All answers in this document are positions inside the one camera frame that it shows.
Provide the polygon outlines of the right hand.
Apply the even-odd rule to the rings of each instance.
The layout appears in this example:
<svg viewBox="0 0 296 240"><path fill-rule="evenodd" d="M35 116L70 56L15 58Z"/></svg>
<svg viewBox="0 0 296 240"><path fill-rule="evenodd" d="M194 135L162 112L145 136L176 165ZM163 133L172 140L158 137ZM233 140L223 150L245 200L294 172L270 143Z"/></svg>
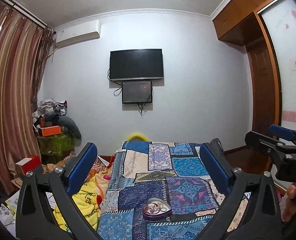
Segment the right hand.
<svg viewBox="0 0 296 240"><path fill-rule="evenodd" d="M296 185L291 184L281 201L281 215L284 222L291 220L292 216L296 213Z"/></svg>

